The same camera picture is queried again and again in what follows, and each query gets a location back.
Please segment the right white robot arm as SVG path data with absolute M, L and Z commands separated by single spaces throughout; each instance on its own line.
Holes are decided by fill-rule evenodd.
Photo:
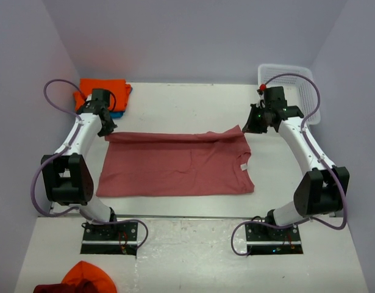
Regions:
M 302 172 L 293 200 L 268 213 L 270 221 L 264 224 L 264 232 L 269 239 L 277 240 L 289 226 L 316 219 L 321 214 L 345 212 L 349 172 L 324 156 L 300 108 L 288 105 L 283 87 L 262 84 L 257 93 L 261 99 L 251 105 L 242 131 L 262 134 L 274 128 L 290 147 Z

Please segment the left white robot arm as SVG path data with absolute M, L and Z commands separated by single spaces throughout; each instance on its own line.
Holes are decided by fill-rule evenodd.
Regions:
M 94 182 L 85 157 L 95 137 L 111 134 L 116 128 L 109 111 L 114 94 L 93 89 L 88 100 L 75 113 L 72 130 L 54 154 L 41 159 L 41 173 L 47 199 L 67 206 L 64 215 L 78 210 L 87 220 L 98 224 L 97 232 L 106 240 L 118 235 L 119 225 L 112 208 L 95 195 Z

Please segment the pink t shirt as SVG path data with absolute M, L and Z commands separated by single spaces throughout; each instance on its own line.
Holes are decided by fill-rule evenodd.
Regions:
M 251 149 L 239 126 L 203 134 L 117 132 L 100 174 L 97 197 L 243 195 L 254 191 Z

